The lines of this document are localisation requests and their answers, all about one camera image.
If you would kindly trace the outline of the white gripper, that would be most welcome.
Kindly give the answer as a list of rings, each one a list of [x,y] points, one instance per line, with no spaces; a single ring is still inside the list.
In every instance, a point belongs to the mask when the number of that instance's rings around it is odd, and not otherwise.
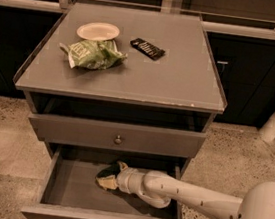
[[[145,174],[138,169],[132,167],[128,168],[127,164],[123,161],[118,161],[120,173],[109,175],[107,177],[97,177],[98,184],[105,190],[115,190],[118,188],[120,191],[127,194],[135,194],[142,196],[144,194],[143,179]]]

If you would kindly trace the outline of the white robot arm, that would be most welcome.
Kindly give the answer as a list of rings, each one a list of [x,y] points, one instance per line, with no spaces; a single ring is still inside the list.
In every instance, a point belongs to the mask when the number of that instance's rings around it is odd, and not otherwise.
[[[156,208],[170,201],[208,219],[275,219],[275,113],[259,128],[214,123],[198,157],[178,179],[117,161],[96,176],[105,190]]]

